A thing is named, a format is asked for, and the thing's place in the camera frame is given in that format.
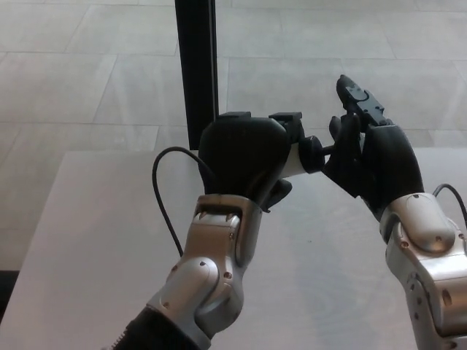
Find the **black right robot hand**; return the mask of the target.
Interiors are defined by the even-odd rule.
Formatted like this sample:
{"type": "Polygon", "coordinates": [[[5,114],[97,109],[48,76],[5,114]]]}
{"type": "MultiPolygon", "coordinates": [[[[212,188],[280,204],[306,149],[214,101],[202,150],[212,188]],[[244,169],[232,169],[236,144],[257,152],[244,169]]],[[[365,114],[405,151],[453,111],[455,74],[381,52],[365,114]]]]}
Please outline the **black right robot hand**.
{"type": "Polygon", "coordinates": [[[395,199],[425,191],[417,158],[406,134],[369,91],[341,75],[336,92],[346,114],[331,118],[334,144],[323,173],[381,220],[395,199]]]}

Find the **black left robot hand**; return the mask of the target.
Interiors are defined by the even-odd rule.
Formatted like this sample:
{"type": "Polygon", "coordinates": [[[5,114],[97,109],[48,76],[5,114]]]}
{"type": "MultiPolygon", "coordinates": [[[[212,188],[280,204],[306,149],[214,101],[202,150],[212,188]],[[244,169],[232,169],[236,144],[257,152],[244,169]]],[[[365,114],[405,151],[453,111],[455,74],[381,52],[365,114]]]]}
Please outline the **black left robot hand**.
{"type": "Polygon", "coordinates": [[[220,115],[203,131],[198,157],[204,193],[245,197],[268,212],[293,189],[281,178],[292,145],[304,137],[302,113],[220,115]]]}

